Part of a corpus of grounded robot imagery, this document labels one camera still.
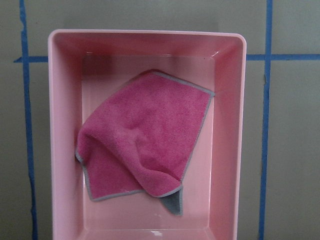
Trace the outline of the pink cloth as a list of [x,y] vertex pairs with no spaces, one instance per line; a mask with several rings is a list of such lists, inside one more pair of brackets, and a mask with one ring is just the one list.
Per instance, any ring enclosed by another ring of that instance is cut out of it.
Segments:
[[86,119],[75,157],[88,196],[98,202],[145,192],[183,214],[183,179],[214,92],[147,71],[113,93]]

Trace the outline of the pink plastic bin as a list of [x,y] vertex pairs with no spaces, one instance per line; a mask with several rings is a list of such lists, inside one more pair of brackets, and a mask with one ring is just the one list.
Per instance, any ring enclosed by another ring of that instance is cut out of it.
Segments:
[[[59,29],[48,38],[55,240],[235,240],[247,43],[236,33]],[[160,70],[215,93],[183,181],[183,215],[144,192],[94,202],[75,158],[91,112]]]

